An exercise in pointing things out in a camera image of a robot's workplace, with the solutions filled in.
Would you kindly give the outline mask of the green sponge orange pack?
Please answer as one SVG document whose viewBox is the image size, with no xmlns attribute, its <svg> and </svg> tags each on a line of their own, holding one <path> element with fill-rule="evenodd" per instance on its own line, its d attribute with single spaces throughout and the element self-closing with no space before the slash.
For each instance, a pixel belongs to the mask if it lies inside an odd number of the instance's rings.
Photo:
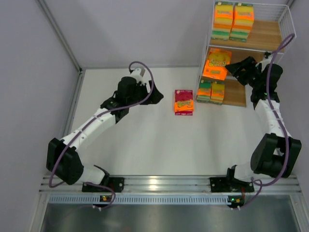
<svg viewBox="0 0 309 232">
<path fill-rule="evenodd" d="M 211 98 L 211 82 L 201 80 L 197 90 L 197 102 L 209 102 Z"/>
</svg>

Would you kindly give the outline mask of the Scrub Daddy orange box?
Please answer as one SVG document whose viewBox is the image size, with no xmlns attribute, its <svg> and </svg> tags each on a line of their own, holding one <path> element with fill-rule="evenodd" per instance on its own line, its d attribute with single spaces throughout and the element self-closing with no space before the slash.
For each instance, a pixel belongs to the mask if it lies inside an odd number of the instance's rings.
<svg viewBox="0 0 309 232">
<path fill-rule="evenodd" d="M 203 76 L 219 81 L 224 81 L 227 77 L 226 65 L 229 65 L 232 52 L 219 48 L 211 48 L 206 59 Z"/>
</svg>

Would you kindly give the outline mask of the Sponge Daddy yellow sponge box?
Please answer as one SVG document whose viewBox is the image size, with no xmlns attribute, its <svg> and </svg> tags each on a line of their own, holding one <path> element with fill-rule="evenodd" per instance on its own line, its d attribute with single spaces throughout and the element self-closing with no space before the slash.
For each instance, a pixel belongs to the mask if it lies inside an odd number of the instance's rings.
<svg viewBox="0 0 309 232">
<path fill-rule="evenodd" d="M 221 105 L 223 103 L 224 96 L 225 96 L 224 82 L 212 82 L 210 102 Z"/>
</svg>

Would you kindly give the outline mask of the yellow sponge pack green box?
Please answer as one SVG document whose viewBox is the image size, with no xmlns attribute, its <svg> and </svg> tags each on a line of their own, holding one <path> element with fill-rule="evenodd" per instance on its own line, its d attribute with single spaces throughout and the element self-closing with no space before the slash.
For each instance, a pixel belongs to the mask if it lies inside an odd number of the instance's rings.
<svg viewBox="0 0 309 232">
<path fill-rule="evenodd" d="M 228 40 L 233 23 L 234 5 L 227 1 L 216 1 L 214 5 L 212 39 Z"/>
</svg>

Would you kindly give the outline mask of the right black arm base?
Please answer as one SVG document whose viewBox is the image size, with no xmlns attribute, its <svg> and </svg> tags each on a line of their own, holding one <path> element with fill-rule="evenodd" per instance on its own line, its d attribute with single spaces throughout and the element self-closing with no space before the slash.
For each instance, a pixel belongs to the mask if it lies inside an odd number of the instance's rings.
<svg viewBox="0 0 309 232">
<path fill-rule="evenodd" d="M 226 176 L 211 177 L 210 178 L 211 192 L 212 193 L 254 192 L 252 182 L 241 181 L 234 177 L 235 169 L 236 165 L 227 169 Z"/>
</svg>

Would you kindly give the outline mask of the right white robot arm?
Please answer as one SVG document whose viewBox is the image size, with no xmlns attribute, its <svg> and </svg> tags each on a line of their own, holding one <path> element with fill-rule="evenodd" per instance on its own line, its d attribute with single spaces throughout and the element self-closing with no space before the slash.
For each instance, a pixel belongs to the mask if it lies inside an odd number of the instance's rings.
<svg viewBox="0 0 309 232">
<path fill-rule="evenodd" d="M 239 181 L 249 182 L 255 174 L 268 175 L 274 180 L 288 178 L 302 148 L 301 141 L 292 138 L 284 125 L 276 92 L 283 68 L 271 64 L 271 59 L 268 56 L 257 62 L 247 57 L 225 67 L 240 84 L 252 87 L 251 102 L 264 133 L 250 162 L 230 169 Z"/>
</svg>

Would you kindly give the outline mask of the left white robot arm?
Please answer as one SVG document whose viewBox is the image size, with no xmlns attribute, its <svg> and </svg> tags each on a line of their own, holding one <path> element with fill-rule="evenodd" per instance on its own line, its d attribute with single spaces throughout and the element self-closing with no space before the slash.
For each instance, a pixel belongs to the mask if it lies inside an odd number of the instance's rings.
<svg viewBox="0 0 309 232">
<path fill-rule="evenodd" d="M 68 185 L 79 182 L 103 184 L 108 173 L 87 162 L 87 148 L 125 117 L 131 107 L 158 104 L 163 97 L 153 80 L 146 84 L 132 76 L 123 77 L 114 94 L 83 125 L 67 136 L 49 142 L 46 167 L 51 171 L 51 177 L 56 176 Z"/>
</svg>

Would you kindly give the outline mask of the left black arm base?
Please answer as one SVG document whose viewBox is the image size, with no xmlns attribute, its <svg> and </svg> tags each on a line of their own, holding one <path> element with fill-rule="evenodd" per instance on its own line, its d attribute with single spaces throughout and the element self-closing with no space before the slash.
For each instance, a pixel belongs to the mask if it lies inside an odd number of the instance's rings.
<svg viewBox="0 0 309 232">
<path fill-rule="evenodd" d="M 125 179 L 123 177 L 108 177 L 100 184 L 83 183 L 82 192 L 110 192 L 113 190 L 115 193 L 122 192 L 125 186 Z"/>
</svg>

